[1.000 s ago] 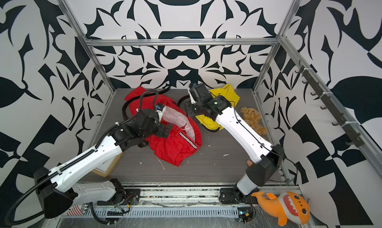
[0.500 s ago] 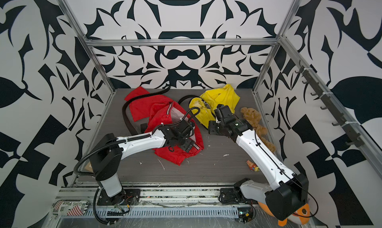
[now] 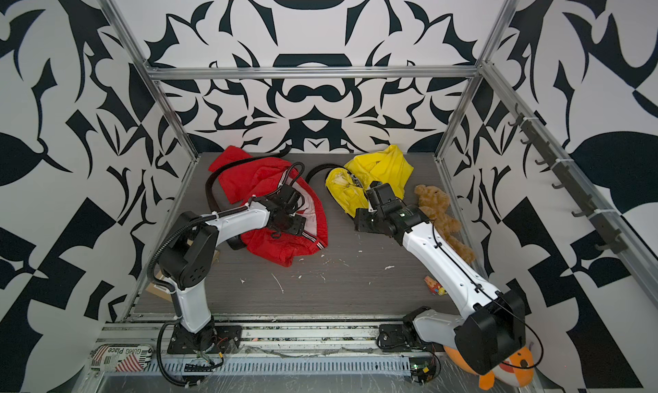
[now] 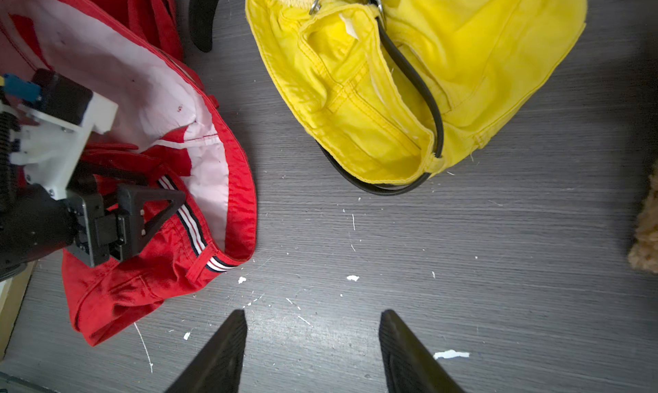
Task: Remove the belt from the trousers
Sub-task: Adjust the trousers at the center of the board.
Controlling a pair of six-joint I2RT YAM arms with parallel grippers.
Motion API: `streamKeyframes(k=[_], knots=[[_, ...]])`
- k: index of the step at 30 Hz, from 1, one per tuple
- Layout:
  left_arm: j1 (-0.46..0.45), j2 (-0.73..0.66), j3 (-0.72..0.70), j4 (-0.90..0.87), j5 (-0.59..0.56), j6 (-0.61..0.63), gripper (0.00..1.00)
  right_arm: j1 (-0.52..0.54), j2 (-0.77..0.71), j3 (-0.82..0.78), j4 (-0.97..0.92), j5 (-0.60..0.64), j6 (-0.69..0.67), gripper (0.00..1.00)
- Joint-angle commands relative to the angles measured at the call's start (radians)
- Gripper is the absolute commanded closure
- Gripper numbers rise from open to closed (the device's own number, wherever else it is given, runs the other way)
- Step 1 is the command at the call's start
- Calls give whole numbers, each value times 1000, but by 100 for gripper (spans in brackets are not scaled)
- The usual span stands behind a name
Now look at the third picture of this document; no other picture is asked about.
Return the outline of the red trousers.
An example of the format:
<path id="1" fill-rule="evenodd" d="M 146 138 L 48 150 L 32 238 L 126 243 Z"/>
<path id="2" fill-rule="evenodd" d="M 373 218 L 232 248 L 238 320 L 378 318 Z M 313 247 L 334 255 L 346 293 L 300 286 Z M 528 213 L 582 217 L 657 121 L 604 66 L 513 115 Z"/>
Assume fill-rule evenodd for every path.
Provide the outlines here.
<path id="1" fill-rule="evenodd" d="M 225 163 L 251 157 L 246 151 L 231 146 L 212 162 L 209 170 L 212 172 Z M 264 227 L 239 235 L 239 241 L 246 249 L 270 262 L 289 267 L 295 257 L 310 256 L 328 246 L 326 213 L 318 195 L 301 178 L 305 170 L 303 163 L 274 158 L 243 169 L 248 180 L 238 184 L 237 187 L 242 190 L 234 204 L 258 204 L 269 213 Z M 307 221 L 303 236 L 284 233 L 280 238 L 272 238 L 269 218 L 270 213 L 276 211 L 305 217 Z"/>

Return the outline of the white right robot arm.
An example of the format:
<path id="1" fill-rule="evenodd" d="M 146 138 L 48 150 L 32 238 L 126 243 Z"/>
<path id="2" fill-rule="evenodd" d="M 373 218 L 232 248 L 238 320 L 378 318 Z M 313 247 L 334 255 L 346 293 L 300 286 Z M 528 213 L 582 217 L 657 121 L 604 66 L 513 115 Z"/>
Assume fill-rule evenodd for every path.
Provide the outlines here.
<path id="1" fill-rule="evenodd" d="M 354 219 L 362 233 L 386 235 L 415 256 L 447 291 L 458 314 L 418 308 L 404 317 L 401 339 L 382 331 L 376 339 L 385 352 L 439 344 L 457 350 L 477 374 L 499 365 L 526 346 L 535 330 L 525 320 L 524 300 L 515 292 L 501 292 L 462 260 L 418 206 L 407 206 L 387 183 L 374 182 L 365 191 L 368 206 Z"/>

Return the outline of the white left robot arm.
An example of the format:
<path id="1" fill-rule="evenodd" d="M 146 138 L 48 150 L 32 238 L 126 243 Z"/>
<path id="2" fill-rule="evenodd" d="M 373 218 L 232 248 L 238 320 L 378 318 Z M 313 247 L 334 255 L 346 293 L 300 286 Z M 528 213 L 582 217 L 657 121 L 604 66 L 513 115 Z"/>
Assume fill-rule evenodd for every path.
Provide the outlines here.
<path id="1" fill-rule="evenodd" d="M 270 194 L 255 196 L 239 207 L 214 210 L 198 216 L 181 214 L 168 236 L 149 261 L 147 277 L 171 296 L 175 310 L 174 337 L 184 353 L 205 354 L 218 340 L 214 316 L 208 306 L 205 281 L 214 264 L 217 248 L 241 235 L 266 228 L 276 238 L 284 233 L 305 234 L 300 210 L 303 194 L 296 183 L 305 166 L 293 163 Z"/>

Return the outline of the yellow trousers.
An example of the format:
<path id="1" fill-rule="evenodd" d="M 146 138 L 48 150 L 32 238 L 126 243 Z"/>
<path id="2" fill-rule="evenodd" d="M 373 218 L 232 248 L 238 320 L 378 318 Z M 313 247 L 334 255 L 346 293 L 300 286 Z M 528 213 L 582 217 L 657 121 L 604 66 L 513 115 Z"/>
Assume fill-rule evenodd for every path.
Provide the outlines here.
<path id="1" fill-rule="evenodd" d="M 366 190 L 373 182 L 389 184 L 399 199 L 404 199 L 405 185 L 414 168 L 397 146 L 367 153 L 351 159 L 346 165 L 331 170 L 325 187 L 338 205 L 351 218 L 358 209 L 368 209 Z"/>

